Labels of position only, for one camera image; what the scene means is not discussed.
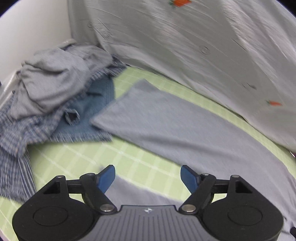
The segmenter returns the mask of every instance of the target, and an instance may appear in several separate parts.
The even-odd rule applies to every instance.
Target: gray cloth
[[[218,179],[242,176],[283,214],[278,240],[294,241],[289,231],[296,225],[295,178],[268,149],[230,122],[146,80],[91,122],[197,173],[211,173]]]
[[[81,92],[93,72],[111,63],[112,56],[93,45],[36,52],[18,74],[21,81],[11,106],[11,118],[18,120],[52,112]]]
[[[119,176],[116,176],[114,182],[106,191],[105,195],[111,200],[111,202],[113,202],[118,210],[121,205],[175,205],[178,209],[182,204],[180,201],[169,199],[147,189],[138,188]]]

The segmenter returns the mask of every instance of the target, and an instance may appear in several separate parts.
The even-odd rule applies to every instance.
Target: gray gripper base
[[[80,241],[218,241],[199,220],[182,215],[175,206],[122,206],[102,216]]]

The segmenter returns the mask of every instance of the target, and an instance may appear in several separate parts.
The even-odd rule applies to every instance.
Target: metal screw
[[[111,204],[103,204],[100,209],[103,211],[103,212],[111,212],[114,210],[114,206],[111,205]]]
[[[196,207],[192,204],[185,204],[181,207],[184,212],[191,213],[196,210]]]

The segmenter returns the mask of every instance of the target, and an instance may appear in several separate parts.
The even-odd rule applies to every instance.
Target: blue denim fabric
[[[114,99],[114,85],[108,75],[94,79],[86,95],[77,99],[51,135],[53,142],[110,141],[111,134],[89,123],[96,113]]]
[[[113,57],[113,63],[93,74],[84,90],[44,116],[32,116],[11,120],[9,111],[16,97],[13,95],[0,110],[0,196],[18,202],[27,201],[36,192],[27,145],[44,143],[59,125],[65,110],[78,99],[85,97],[94,80],[117,76],[125,65]]]

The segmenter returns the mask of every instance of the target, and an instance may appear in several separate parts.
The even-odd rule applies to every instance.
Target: plaid shirt
[[[113,56],[113,63],[93,74],[84,90],[52,113],[17,121],[8,117],[15,95],[0,110],[0,195],[18,202],[27,201],[36,192],[27,145],[44,143],[59,124],[64,111],[77,98],[85,96],[94,79],[106,74],[116,76],[125,65]]]

